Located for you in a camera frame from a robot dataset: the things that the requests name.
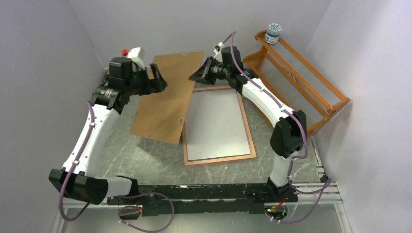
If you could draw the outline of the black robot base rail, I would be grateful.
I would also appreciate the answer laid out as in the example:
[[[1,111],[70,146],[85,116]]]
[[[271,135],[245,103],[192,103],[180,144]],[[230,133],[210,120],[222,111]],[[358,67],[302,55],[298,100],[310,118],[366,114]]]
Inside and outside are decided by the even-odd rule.
[[[143,216],[248,212],[262,214],[280,203],[298,202],[295,191],[267,183],[139,185],[126,198],[111,197],[108,205],[142,206]]]

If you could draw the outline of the brown frame backing board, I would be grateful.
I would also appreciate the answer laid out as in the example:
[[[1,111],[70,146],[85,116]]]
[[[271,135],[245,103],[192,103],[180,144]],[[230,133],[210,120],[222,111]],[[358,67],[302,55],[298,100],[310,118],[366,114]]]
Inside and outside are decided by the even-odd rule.
[[[140,97],[131,134],[179,143],[195,85],[189,77],[200,68],[203,57],[202,51],[154,57],[153,63],[157,64],[168,86],[161,93]]]

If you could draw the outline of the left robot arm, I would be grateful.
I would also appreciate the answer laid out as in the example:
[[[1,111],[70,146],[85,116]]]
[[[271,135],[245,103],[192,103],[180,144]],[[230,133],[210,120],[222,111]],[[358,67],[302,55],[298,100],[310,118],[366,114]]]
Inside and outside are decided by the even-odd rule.
[[[106,198],[122,199],[127,204],[139,197],[136,179],[116,176],[99,178],[96,168],[104,144],[132,95],[160,93],[167,87],[157,64],[139,67],[127,57],[115,57],[109,63],[106,82],[94,89],[87,101],[88,115],[79,139],[60,169],[52,169],[49,181],[60,192],[59,206],[64,199],[86,204],[100,204]]]

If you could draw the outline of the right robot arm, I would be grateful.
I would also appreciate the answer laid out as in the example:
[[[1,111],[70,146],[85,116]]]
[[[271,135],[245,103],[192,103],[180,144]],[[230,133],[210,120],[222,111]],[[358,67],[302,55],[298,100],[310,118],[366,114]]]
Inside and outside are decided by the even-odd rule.
[[[274,166],[269,179],[273,185],[267,188],[272,201],[280,201],[286,195],[284,186],[291,181],[292,161],[307,144],[306,114],[295,111],[280,101],[249,68],[244,68],[237,47],[215,49],[189,80],[214,85],[226,80],[230,87],[249,99],[273,126],[270,145],[275,153]]]

